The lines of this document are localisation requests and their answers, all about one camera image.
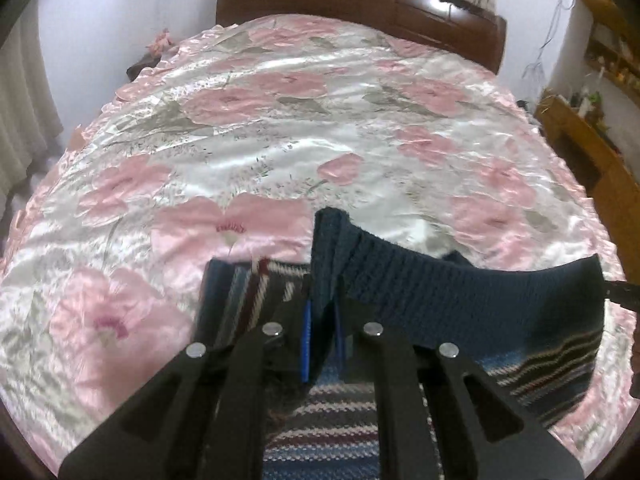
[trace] electrical cable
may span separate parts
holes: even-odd
[[[556,38],[558,28],[560,27],[560,18],[564,10],[572,10],[575,7],[577,0],[572,0],[571,4],[565,4],[564,0],[558,0],[554,8],[554,13],[549,23],[549,29],[546,33],[545,41],[538,50],[538,56],[533,63],[528,64],[524,72],[522,73],[523,80],[529,79],[531,81],[531,90],[534,100],[537,100],[540,92],[542,92],[543,86],[546,83],[545,67],[542,61],[542,57],[545,53],[545,49]]]

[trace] decorative items on shelf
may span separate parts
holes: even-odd
[[[603,77],[608,79],[640,107],[640,56],[636,56],[626,38],[601,23],[595,23],[585,59],[589,67],[600,72],[599,80]],[[581,116],[584,117],[588,111],[582,110]]]
[[[584,120],[587,121],[587,123],[589,123],[591,126],[596,128],[601,122],[604,121],[604,111],[602,110],[602,95],[600,95],[600,92],[594,92],[589,95],[588,99],[590,106],[589,110],[584,116]]]

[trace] wooden shelf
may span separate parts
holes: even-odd
[[[546,132],[552,137],[549,139],[550,144],[554,143],[560,133],[571,137],[601,173],[605,173],[619,160],[609,143],[587,121],[578,117],[576,110],[553,94],[546,94],[540,101],[538,114],[540,122],[544,123],[540,117],[549,116],[551,123],[558,126],[556,131],[546,128]]]
[[[604,43],[596,40],[595,38],[591,38],[589,42],[592,45],[596,45],[596,48],[600,48],[605,52],[608,52],[609,54],[611,54],[611,57],[613,57],[614,59],[618,59],[620,57],[620,53],[617,50],[611,48],[609,45],[605,45]]]
[[[635,46],[640,51],[640,34],[631,27],[622,12],[618,9],[613,0],[582,0],[596,22],[606,25],[619,36],[626,38],[628,43]]]
[[[625,68],[628,68],[636,77],[640,77],[640,69],[627,58],[620,56],[620,63],[622,63]]]
[[[602,67],[597,61],[594,61],[593,59],[587,59],[586,63],[590,68],[593,68],[596,72],[600,73],[600,70],[602,69]],[[629,99],[631,99],[637,107],[640,108],[640,94],[638,92],[636,92],[633,88],[629,87],[628,85],[618,81],[618,78],[616,78],[615,75],[613,75],[611,72],[609,72],[606,69],[604,71],[604,78],[611,81],[615,86],[617,86],[620,90],[622,90],[622,92],[627,97],[629,97]]]

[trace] striped sweater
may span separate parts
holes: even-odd
[[[326,209],[316,217],[310,267],[210,263],[201,314],[215,327],[209,341],[222,348],[271,319],[301,293],[309,270],[316,317],[340,276],[349,297],[376,307],[376,320],[402,327],[414,344],[456,343],[546,426],[588,389],[604,320],[596,256],[536,272],[476,269],[457,253],[436,260],[404,250]],[[309,390],[268,399],[265,479],[378,477],[373,386],[343,383],[334,355]]]

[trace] satin bedspread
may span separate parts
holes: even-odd
[[[271,16],[183,41],[102,111],[14,219],[0,265],[0,394],[53,471],[187,344],[207,260],[306,262],[324,206],[478,267],[597,252],[623,276],[564,162],[490,72],[449,52]],[[633,328],[607,304],[593,384],[553,428],[587,472],[636,408]]]

